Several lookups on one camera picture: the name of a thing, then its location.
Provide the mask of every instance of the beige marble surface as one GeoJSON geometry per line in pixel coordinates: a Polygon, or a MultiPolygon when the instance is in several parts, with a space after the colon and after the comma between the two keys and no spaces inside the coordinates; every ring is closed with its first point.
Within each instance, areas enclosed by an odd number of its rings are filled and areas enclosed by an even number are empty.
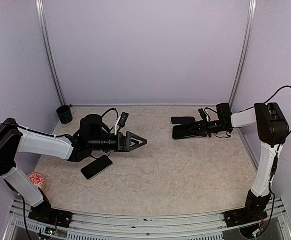
{"type": "MultiPolygon", "coordinates": [[[[58,124],[55,134],[74,134],[80,119],[104,113],[108,107],[72,108],[73,121],[58,124]]],[[[234,131],[232,138],[172,139],[172,116],[194,116],[198,107],[117,107],[130,114],[124,131],[148,140],[129,153],[113,152],[113,165],[91,180],[79,163],[42,156],[36,171],[43,173],[44,192],[55,208],[125,216],[171,216],[242,207],[256,173],[234,131]]],[[[111,128],[116,114],[104,122],[111,128]]],[[[96,157],[101,152],[93,153],[96,157]]]]}

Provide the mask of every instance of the robotic arm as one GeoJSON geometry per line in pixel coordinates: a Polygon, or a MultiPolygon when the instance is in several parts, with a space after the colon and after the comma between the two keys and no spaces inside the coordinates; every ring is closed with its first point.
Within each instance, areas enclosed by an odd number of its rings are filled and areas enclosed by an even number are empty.
{"type": "Polygon", "coordinates": [[[257,124],[261,140],[261,156],[256,179],[248,193],[245,207],[224,213],[228,227],[266,219],[265,211],[271,198],[270,185],[276,174],[278,159],[289,135],[289,125],[277,103],[256,103],[254,108],[232,114],[228,103],[216,106],[219,120],[208,121],[207,114],[199,109],[202,121],[177,125],[173,128],[173,139],[212,137],[220,132],[231,133],[235,128],[257,124]]]}
{"type": "Polygon", "coordinates": [[[16,153],[33,153],[56,157],[69,162],[81,162],[93,151],[131,152],[147,144],[147,140],[131,132],[120,133],[129,114],[118,118],[115,133],[111,133],[103,118],[91,114],[80,122],[74,136],[55,136],[19,126],[8,118],[0,127],[0,176],[8,186],[23,196],[31,206],[29,218],[68,228],[72,213],[51,208],[45,194],[37,188],[15,162],[16,153]]]}

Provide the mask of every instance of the black cup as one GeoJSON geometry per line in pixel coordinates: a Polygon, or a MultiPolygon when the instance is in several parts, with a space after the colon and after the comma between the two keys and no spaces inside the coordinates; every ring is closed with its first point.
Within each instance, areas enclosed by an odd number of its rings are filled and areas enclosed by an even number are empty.
{"type": "Polygon", "coordinates": [[[60,122],[62,124],[69,124],[74,119],[72,117],[71,109],[68,105],[64,105],[64,106],[59,107],[56,110],[56,113],[57,113],[57,115],[60,119],[60,122]]]}

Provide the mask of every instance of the red and white bowl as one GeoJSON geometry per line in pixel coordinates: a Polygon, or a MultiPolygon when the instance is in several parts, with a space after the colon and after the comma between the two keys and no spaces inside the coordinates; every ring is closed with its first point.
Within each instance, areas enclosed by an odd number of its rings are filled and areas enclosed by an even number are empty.
{"type": "Polygon", "coordinates": [[[45,178],[40,172],[33,172],[27,176],[30,181],[39,189],[43,190],[45,187],[45,178]]]}

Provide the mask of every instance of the black smartphone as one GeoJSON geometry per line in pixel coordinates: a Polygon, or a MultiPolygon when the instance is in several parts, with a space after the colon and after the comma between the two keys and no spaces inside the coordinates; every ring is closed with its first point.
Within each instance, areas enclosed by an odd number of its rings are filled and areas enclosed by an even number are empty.
{"type": "Polygon", "coordinates": [[[171,124],[172,126],[183,125],[183,124],[194,124],[196,119],[194,116],[172,116],[171,124]]]}
{"type": "Polygon", "coordinates": [[[92,179],[99,173],[102,173],[108,167],[110,167],[113,162],[106,155],[99,157],[97,160],[91,162],[89,165],[81,169],[81,173],[85,176],[87,180],[92,179]]]}

